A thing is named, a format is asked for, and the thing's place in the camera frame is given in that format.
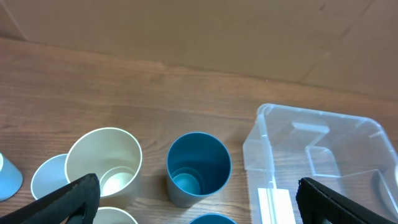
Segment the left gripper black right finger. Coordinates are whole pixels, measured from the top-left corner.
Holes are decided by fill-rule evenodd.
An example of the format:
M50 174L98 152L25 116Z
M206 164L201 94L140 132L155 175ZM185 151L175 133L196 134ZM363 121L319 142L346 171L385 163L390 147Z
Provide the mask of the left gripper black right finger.
M298 181L295 198L303 224L394 224L309 177Z

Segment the small light blue cup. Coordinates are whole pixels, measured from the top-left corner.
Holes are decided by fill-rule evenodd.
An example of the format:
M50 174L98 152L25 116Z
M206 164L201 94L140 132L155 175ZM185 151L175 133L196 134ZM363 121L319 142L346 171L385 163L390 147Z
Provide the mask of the small light blue cup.
M0 198L5 201L11 198L21 187L23 176L20 170L1 154Z

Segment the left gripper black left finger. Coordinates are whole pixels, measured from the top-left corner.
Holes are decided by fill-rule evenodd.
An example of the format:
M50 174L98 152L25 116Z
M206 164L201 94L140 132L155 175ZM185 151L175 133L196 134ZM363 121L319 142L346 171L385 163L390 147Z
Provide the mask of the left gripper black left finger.
M100 205L100 182L96 174L83 177L1 217L1 223L92 224Z

